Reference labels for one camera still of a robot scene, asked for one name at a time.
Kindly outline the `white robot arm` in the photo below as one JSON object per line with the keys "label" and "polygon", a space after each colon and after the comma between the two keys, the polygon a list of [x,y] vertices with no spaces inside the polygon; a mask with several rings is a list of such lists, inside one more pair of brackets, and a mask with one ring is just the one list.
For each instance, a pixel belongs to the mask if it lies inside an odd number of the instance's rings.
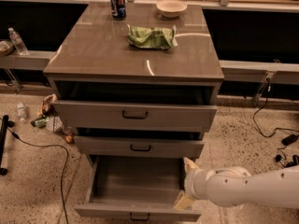
{"label": "white robot arm", "polygon": [[174,203],[185,210],[197,200],[209,200],[221,207],[257,203],[283,208],[299,208],[299,167],[293,166],[251,175],[233,166],[203,170],[184,158],[184,189]]}

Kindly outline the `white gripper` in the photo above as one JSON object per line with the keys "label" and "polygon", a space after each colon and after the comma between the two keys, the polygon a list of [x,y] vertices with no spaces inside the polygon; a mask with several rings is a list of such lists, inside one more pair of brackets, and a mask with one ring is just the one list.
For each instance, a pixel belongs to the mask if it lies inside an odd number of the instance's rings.
{"label": "white gripper", "polygon": [[198,169],[194,161],[184,157],[184,190],[181,190],[174,202],[175,210],[186,210],[191,207],[194,200],[206,200],[207,171]]}

